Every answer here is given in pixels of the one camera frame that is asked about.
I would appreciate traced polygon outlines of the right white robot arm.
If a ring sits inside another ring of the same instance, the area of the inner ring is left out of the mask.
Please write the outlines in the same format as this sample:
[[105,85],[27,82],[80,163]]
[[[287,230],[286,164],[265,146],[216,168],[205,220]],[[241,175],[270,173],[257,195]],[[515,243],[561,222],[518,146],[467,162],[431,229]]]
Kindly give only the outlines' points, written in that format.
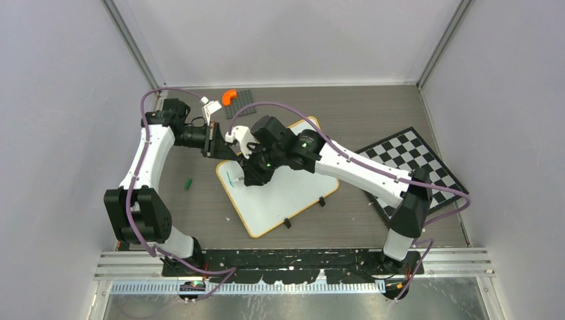
[[394,207],[380,264],[392,274],[406,266],[408,250],[421,236],[432,201],[426,169],[382,165],[344,148],[317,127],[294,133],[271,116],[252,127],[233,127],[225,138],[240,147],[238,162],[246,186],[266,185],[278,168],[288,167],[340,179]]

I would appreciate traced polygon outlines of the green marker cap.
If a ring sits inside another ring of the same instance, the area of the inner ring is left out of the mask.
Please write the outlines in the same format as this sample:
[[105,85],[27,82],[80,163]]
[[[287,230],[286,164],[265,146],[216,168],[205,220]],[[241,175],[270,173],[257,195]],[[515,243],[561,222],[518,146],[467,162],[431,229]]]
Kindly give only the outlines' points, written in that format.
[[192,182],[193,182],[192,179],[187,179],[187,181],[185,182],[185,185],[184,185],[184,190],[189,190]]

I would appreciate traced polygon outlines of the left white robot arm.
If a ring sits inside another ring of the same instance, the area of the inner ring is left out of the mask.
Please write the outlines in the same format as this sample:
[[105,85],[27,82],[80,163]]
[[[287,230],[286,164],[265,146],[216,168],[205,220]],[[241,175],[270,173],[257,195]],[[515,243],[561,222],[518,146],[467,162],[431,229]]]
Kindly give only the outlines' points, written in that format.
[[218,101],[203,97],[200,126],[187,123],[191,108],[179,99],[167,98],[158,111],[146,112],[141,121],[141,138],[133,163],[116,189],[105,191],[103,202],[118,241],[146,245],[150,253],[162,250],[179,257],[179,267],[189,276],[205,265],[198,240],[173,226],[170,211],[159,197],[158,188],[165,160],[174,146],[201,151],[203,157],[235,160],[220,125],[211,115],[220,110]]

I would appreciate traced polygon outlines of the yellow framed whiteboard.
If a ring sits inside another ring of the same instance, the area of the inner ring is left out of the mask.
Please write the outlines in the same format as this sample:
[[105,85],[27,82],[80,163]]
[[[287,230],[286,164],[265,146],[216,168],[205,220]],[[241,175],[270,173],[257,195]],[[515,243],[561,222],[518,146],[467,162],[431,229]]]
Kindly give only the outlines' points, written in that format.
[[289,167],[276,169],[266,185],[246,187],[243,181],[231,181],[243,176],[236,161],[219,163],[216,174],[252,238],[265,235],[339,187],[334,177],[294,171]]

